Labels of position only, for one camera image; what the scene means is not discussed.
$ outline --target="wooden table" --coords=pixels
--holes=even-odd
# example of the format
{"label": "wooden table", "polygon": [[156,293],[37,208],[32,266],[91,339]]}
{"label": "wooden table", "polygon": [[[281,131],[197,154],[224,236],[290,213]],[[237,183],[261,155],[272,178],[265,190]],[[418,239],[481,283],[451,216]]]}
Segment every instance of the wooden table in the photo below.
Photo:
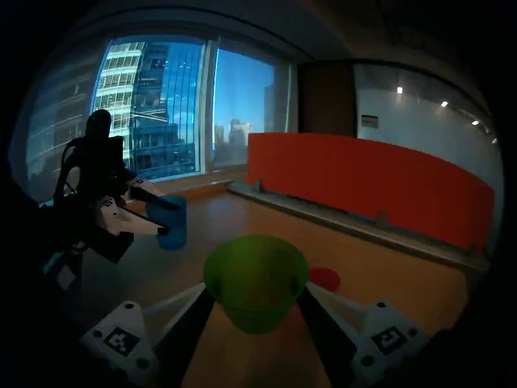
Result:
{"label": "wooden table", "polygon": [[[118,264],[91,250],[83,263],[83,311],[94,325],[122,301],[143,308],[202,281],[205,259],[235,237],[280,237],[303,252],[310,267],[335,270],[338,294],[369,305],[387,300],[425,332],[451,327],[467,302],[461,272],[351,237],[228,193],[223,184],[180,193],[188,199],[185,247],[161,250],[154,236],[135,235]],[[136,211],[143,208],[134,207]],[[171,311],[146,318],[150,336]],[[184,378],[185,387],[329,387],[308,329],[295,307],[273,333],[237,330],[216,304]]]}

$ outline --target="windowsill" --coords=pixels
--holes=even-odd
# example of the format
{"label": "windowsill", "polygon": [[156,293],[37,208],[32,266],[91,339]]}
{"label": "windowsill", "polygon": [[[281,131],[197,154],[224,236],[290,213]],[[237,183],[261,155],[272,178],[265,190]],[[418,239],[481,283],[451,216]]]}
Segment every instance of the windowsill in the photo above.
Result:
{"label": "windowsill", "polygon": [[190,178],[190,177],[197,177],[199,175],[207,175],[202,173],[201,171],[196,171],[195,173],[188,173],[188,174],[179,174],[179,175],[173,175],[171,177],[164,177],[164,178],[156,178],[156,179],[150,179],[152,183],[159,183],[159,182],[166,182],[168,180],[174,180],[174,179],[181,179],[181,178]]}
{"label": "windowsill", "polygon": [[239,166],[239,168],[236,167],[230,170],[225,169],[209,174],[197,172],[167,178],[158,178],[151,180],[151,182],[156,185],[156,189],[160,190],[163,194],[168,195],[206,184],[220,182],[222,180],[246,183],[247,175],[248,167]]}

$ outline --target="blue cup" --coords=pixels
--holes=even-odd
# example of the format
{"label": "blue cup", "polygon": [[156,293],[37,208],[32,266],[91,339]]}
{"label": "blue cup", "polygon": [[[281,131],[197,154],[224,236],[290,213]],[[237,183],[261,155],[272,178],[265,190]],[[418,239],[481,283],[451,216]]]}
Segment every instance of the blue cup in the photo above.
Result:
{"label": "blue cup", "polygon": [[145,211],[150,219],[169,227],[169,233],[156,236],[162,249],[180,249],[187,243],[187,200],[177,195],[166,195],[161,199],[175,204],[177,209],[164,209],[159,203],[149,201]]}

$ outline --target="glass wall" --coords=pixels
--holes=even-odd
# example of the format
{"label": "glass wall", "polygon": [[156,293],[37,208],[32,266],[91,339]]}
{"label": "glass wall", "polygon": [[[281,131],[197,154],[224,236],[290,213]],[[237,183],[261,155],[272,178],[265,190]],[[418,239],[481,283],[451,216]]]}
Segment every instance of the glass wall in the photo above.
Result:
{"label": "glass wall", "polygon": [[102,65],[93,110],[112,114],[126,166],[143,178],[200,171],[198,79],[204,42],[117,41]]}
{"label": "glass wall", "polygon": [[30,100],[27,191],[52,198],[66,144],[98,109],[111,113],[110,136],[123,137],[125,165],[143,178],[245,164],[248,134],[286,130],[289,77],[287,61],[234,41],[150,35],[78,48]]}
{"label": "glass wall", "polygon": [[264,53],[218,49],[213,101],[214,168],[246,164],[250,133],[284,132],[289,64]]}

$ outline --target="white wall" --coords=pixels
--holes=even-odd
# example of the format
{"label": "white wall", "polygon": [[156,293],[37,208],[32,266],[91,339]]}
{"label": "white wall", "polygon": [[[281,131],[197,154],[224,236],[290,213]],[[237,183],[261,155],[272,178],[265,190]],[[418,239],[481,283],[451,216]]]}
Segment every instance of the white wall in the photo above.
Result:
{"label": "white wall", "polygon": [[436,156],[476,175],[495,191],[487,249],[493,252],[503,211],[503,168],[492,137],[449,107],[385,89],[357,91],[360,114],[379,117],[379,128],[359,127],[359,138],[376,140]]}

